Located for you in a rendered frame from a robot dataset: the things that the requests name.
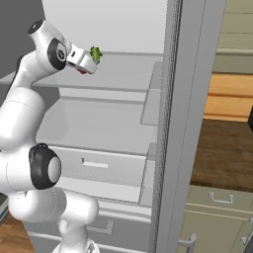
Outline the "pale green cupboard run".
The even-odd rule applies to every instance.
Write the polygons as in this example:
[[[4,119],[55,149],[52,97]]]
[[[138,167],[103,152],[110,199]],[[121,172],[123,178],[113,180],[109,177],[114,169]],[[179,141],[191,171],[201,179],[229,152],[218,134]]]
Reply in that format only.
[[[253,73],[253,0],[227,0],[213,72]]]

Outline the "pale green cupboard door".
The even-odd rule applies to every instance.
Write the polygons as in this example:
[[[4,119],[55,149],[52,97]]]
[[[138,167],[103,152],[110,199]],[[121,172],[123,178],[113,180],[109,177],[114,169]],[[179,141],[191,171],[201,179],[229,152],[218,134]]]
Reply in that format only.
[[[243,245],[243,243],[240,241],[241,237],[248,236],[251,228],[252,225],[249,223],[249,220],[243,222],[233,242],[230,253],[253,253],[253,237],[250,239],[247,245]]]
[[[186,211],[180,238],[197,235],[193,253],[243,253],[241,238],[251,230],[248,218]]]

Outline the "black object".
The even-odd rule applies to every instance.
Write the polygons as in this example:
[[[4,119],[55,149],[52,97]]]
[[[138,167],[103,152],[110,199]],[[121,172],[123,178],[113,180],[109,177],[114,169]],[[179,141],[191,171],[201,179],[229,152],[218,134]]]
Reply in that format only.
[[[250,127],[250,129],[252,130],[253,132],[253,106],[251,108],[251,111],[250,111],[250,114],[249,114],[249,118],[248,118],[248,126]]]

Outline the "grey fridge crisper drawer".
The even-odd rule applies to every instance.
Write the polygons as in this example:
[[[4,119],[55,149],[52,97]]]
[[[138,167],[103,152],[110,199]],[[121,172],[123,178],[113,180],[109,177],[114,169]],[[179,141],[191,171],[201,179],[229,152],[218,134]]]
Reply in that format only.
[[[94,197],[138,203],[146,158],[94,150],[52,147],[62,163],[58,187]],[[108,169],[83,166],[81,158],[107,163]]]

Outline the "pale green drawer front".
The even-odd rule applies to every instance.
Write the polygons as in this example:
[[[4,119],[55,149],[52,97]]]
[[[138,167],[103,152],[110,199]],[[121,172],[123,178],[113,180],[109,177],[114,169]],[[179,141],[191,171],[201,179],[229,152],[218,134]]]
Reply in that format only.
[[[190,186],[187,204],[200,208],[253,213],[253,193]]]

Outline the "glass fridge shelf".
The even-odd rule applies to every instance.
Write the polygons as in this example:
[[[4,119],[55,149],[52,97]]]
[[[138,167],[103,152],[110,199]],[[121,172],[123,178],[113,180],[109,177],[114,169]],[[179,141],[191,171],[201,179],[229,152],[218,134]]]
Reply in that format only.
[[[59,146],[145,155],[156,127],[140,123],[140,104],[60,99],[47,112],[37,140]]]
[[[142,92],[149,86],[154,63],[162,59],[162,54],[104,53],[94,74],[66,66],[36,86]]]

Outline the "grey freezer drawer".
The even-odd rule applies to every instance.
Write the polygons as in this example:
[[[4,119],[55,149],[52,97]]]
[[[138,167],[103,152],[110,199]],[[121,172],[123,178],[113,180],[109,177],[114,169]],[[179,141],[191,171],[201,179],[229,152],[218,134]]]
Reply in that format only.
[[[89,231],[101,253],[146,253],[148,251],[151,209],[135,205],[99,201],[97,219],[111,219],[113,234]],[[24,223],[36,253],[51,253],[61,238],[56,221]]]

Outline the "green leafy vegetable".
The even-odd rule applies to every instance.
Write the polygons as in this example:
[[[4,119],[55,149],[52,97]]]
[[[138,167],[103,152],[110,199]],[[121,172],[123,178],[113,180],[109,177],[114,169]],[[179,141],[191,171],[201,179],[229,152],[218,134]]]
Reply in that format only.
[[[103,56],[103,54],[100,52],[100,49],[98,47],[94,47],[94,46],[92,46],[90,48],[90,55],[92,56],[93,61],[96,64],[100,63],[100,58]]]

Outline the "clear fridge door bin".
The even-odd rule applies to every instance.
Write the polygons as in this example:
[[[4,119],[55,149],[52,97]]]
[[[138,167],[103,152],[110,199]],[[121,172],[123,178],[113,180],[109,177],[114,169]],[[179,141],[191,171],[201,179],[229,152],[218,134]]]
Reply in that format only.
[[[153,66],[148,90],[146,92],[140,122],[147,126],[157,126],[159,117],[161,78],[162,78],[161,61],[156,61]]]
[[[153,197],[154,172],[156,158],[156,143],[149,144],[148,153],[145,161],[143,180],[141,184],[139,204],[141,206],[151,207]]]

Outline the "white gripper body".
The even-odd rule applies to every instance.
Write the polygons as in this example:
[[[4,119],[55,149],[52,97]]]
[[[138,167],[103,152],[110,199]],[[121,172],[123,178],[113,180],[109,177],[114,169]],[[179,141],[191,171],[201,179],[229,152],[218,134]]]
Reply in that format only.
[[[82,60],[77,64],[76,68],[86,70],[89,74],[94,74],[97,70],[97,64],[93,61],[89,52],[86,52]]]

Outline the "silver fridge door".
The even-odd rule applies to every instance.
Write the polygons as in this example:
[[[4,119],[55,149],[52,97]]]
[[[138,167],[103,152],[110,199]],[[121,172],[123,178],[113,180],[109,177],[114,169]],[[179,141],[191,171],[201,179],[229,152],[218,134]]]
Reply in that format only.
[[[176,253],[226,0],[168,0],[148,253]]]

